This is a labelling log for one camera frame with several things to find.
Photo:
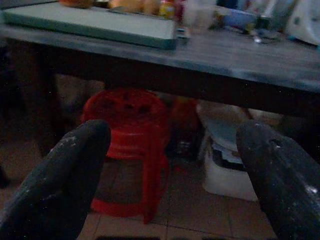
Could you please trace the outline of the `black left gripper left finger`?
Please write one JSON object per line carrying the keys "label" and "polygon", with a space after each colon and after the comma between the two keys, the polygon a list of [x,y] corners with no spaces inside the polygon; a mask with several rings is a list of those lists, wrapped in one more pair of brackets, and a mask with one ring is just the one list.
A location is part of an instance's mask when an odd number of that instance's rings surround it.
{"label": "black left gripper left finger", "polygon": [[109,124],[88,120],[50,150],[0,219],[3,240],[75,240],[91,208],[111,143]]}

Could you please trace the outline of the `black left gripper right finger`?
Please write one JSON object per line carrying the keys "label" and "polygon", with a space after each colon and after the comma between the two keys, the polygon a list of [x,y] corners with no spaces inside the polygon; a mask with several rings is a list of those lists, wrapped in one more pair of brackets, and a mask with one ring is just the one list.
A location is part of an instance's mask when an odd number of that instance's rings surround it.
{"label": "black left gripper right finger", "polygon": [[279,240],[320,238],[320,165],[292,138],[249,120],[236,146],[261,210]]}

